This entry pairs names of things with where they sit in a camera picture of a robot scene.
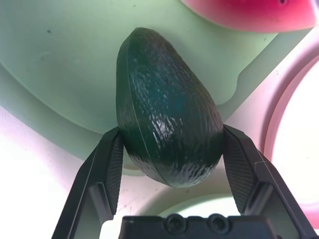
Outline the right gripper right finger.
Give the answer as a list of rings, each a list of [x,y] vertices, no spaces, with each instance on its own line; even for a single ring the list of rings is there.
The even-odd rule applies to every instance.
[[[223,132],[223,160],[238,212],[263,220],[275,239],[317,239],[278,170],[252,139],[228,125]]]

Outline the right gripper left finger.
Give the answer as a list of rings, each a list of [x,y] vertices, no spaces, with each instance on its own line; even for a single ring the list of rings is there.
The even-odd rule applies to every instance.
[[[52,238],[99,238],[103,223],[117,211],[123,154],[116,127],[102,136],[78,170]]]

